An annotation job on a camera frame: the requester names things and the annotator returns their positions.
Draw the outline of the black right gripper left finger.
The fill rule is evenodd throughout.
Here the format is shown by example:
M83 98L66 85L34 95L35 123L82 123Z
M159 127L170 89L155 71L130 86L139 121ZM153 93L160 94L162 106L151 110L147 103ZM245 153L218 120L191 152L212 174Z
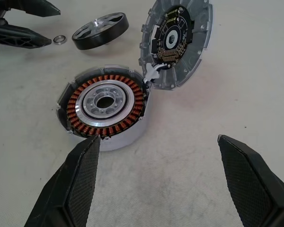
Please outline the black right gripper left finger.
M43 187L27 227L84 227L94 195L100 137L78 143Z

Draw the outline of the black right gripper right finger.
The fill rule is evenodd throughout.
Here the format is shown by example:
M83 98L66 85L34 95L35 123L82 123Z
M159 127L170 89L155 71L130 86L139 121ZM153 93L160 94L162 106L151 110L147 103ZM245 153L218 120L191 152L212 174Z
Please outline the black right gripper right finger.
M219 135L228 190L245 227L284 227L284 182L259 153L243 142Z

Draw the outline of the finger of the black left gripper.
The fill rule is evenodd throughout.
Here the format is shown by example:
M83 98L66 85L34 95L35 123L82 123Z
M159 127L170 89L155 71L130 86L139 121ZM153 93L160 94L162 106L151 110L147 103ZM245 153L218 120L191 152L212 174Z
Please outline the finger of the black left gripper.
M57 16L61 11L46 0L6 0L6 7L35 16Z
M28 28L13 25L0 25L0 44L18 48L36 49L48 46L51 39Z

